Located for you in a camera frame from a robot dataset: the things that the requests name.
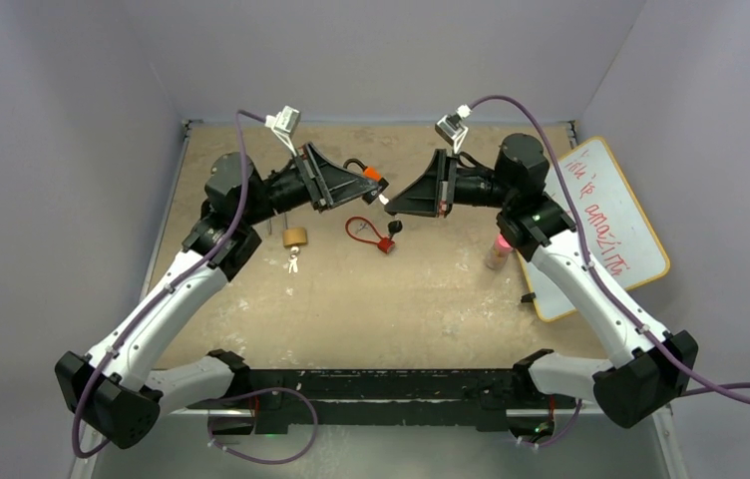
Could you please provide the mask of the orange black padlock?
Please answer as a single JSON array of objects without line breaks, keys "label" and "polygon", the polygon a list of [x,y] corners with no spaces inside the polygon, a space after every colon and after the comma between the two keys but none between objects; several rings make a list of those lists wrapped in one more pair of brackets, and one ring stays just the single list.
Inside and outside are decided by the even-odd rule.
[{"label": "orange black padlock", "polygon": [[361,170],[361,174],[374,181],[378,188],[372,192],[369,192],[365,194],[362,197],[362,200],[367,204],[371,205],[375,201],[378,201],[382,205],[386,206],[389,203],[389,199],[385,196],[384,192],[389,187],[389,182],[374,168],[362,163],[360,160],[356,158],[351,158],[346,160],[342,167],[346,170],[349,170],[350,166],[356,166]]}]

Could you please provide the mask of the brass padlock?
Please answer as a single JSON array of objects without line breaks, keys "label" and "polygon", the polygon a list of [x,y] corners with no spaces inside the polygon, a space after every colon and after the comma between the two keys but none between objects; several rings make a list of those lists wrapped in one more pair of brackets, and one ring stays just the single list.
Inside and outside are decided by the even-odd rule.
[{"label": "brass padlock", "polygon": [[308,244],[308,232],[306,228],[296,227],[284,230],[282,233],[282,244],[285,248]]}]

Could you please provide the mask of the silver keys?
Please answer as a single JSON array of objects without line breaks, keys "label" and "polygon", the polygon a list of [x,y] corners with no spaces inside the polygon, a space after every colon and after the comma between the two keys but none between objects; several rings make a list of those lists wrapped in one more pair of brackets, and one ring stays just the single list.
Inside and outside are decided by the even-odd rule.
[{"label": "silver keys", "polygon": [[296,251],[290,253],[287,270],[290,274],[298,273],[298,253]]}]

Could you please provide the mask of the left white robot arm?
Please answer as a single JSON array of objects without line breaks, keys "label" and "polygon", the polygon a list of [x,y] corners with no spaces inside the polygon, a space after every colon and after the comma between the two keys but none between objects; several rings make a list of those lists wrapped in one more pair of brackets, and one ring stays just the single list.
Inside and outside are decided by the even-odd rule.
[{"label": "left white robot arm", "polygon": [[372,203],[387,185],[373,169],[346,169],[310,143],[267,178],[243,152],[219,157],[204,185],[199,219],[159,283],[106,338],[84,354],[65,352],[55,365],[74,414],[76,455],[89,458],[100,450],[83,450],[81,425],[102,434],[105,445],[128,449],[175,409],[206,399],[226,408],[243,404],[248,368],[233,352],[215,350],[169,370],[154,367],[189,320],[257,251],[256,225],[304,205],[324,212],[357,199]]}]

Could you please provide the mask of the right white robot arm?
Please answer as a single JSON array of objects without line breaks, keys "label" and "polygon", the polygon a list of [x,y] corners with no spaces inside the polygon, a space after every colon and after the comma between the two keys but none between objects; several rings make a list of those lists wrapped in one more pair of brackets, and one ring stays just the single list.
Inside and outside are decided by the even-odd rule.
[{"label": "right white robot arm", "polygon": [[461,167],[435,151],[427,170],[385,206],[391,216],[447,216],[454,205],[498,209],[501,235],[550,279],[587,321],[604,360],[542,349],[516,363],[512,391],[527,406],[552,394],[585,399],[630,428],[685,392],[698,344],[642,310],[614,278],[585,258],[579,227],[546,191],[550,162],[539,140],[506,136],[492,168]]}]

